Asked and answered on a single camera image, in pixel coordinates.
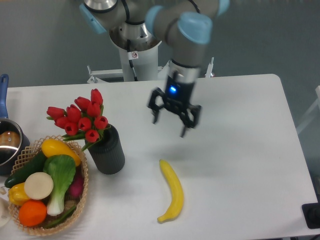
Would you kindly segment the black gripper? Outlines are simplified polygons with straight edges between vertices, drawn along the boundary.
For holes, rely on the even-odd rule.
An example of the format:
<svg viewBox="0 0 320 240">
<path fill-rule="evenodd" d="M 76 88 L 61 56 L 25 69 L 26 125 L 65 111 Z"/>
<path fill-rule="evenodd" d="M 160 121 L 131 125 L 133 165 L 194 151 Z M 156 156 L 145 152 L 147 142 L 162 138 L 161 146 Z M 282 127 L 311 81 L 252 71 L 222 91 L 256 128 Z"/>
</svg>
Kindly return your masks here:
<svg viewBox="0 0 320 240">
<path fill-rule="evenodd" d="M 191 104 L 191 96 L 199 71 L 198 67 L 184 66 L 174 60 L 169 63 L 164 90 L 159 87 L 152 90 L 147 104 L 153 114 L 153 124 L 157 123 L 160 110 L 166 109 L 180 117 L 183 123 L 181 138 L 187 129 L 194 129 L 198 125 L 202 106 Z M 157 99 L 160 99 L 160 105 L 156 103 Z"/>
</svg>

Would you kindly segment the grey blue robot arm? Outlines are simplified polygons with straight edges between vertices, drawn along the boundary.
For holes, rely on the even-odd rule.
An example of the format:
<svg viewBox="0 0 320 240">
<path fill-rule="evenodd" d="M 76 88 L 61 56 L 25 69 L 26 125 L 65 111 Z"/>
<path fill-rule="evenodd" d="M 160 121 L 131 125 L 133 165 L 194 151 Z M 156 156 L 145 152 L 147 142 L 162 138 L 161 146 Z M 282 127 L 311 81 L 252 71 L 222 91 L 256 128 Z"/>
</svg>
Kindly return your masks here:
<svg viewBox="0 0 320 240">
<path fill-rule="evenodd" d="M 179 116 L 184 129 L 197 126 L 201 106 L 190 102 L 211 41 L 213 19 L 229 7 L 227 0 L 186 0 L 171 7 L 151 0 L 84 0 L 79 10 L 97 34 L 108 33 L 118 48 L 125 81 L 148 81 L 158 73 L 158 46 L 172 48 L 164 89 L 152 91 L 148 107 Z"/>
</svg>

